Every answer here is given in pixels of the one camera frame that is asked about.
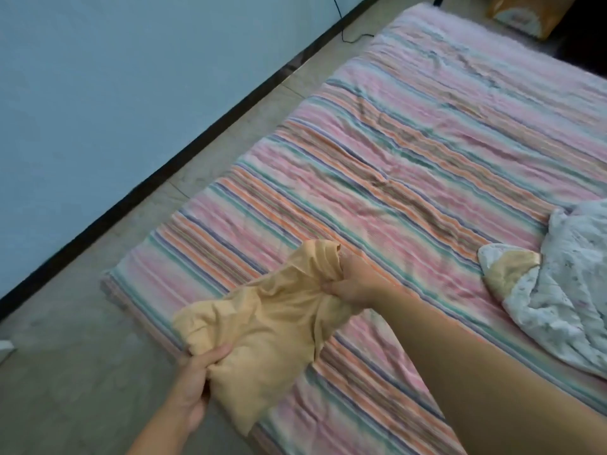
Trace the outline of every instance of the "black baseboard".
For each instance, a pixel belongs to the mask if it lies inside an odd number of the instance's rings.
[[[69,265],[77,256],[84,252],[99,237],[105,234],[115,223],[120,221],[135,206],[147,198],[153,191],[166,182],[171,175],[182,168],[195,155],[200,153],[208,144],[224,130],[236,122],[242,115],[258,103],[262,98],[277,87],[284,79],[297,70],[306,60],[318,52],[329,40],[335,37],[345,27],[351,24],[360,14],[364,13],[377,0],[363,0],[351,12],[346,14],[338,23],[325,31],[320,37],[297,56],[281,67],[277,72],[260,84],[247,97],[214,122],[209,129],[196,137],[191,144],[177,153],[165,165],[150,175],[147,179],[118,201],[109,211],[95,220],[80,235],[61,248],[50,259],[38,267],[23,282],[0,299],[0,320],[11,314],[23,302],[39,291],[55,275]]]

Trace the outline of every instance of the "electrical cord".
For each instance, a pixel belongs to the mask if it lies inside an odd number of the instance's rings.
[[[338,1],[337,0],[333,0],[333,3],[335,3],[335,7],[338,8],[338,13],[339,13],[339,19],[343,19],[343,16],[341,15],[341,9],[339,9],[339,5],[338,5]],[[371,38],[373,38],[375,35],[371,35],[370,33],[363,33],[362,35],[360,35],[356,40],[354,41],[348,41],[344,39],[344,29],[342,29],[342,41],[344,43],[350,43],[351,45],[356,43],[357,41],[359,41],[362,37],[364,36],[369,36]]]

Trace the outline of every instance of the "striped blanket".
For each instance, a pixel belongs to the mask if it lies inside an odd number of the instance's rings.
[[[179,308],[275,269],[303,240],[335,240],[607,414],[606,383],[526,337],[476,259],[488,243],[538,249],[550,211],[606,196],[606,181],[606,81],[418,5],[103,285],[178,351]],[[328,342],[253,436],[277,454],[463,452],[371,311]]]

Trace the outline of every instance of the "forearm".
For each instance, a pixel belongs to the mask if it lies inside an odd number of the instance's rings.
[[[186,416],[161,407],[137,437],[127,455],[178,455],[188,436]]]
[[[375,298],[469,455],[607,446],[602,416],[459,322],[396,287],[378,288]]]

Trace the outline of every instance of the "hand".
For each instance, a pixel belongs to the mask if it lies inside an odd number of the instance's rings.
[[[322,290],[351,305],[373,308],[381,288],[389,286],[390,283],[362,257],[350,252],[340,252],[339,263],[344,272],[344,279],[327,282],[322,285]]]
[[[204,354],[192,356],[182,366],[164,407],[169,413],[184,417],[190,433],[199,427],[209,404],[210,396],[204,392],[206,368],[225,358],[231,351],[232,346],[224,344]]]

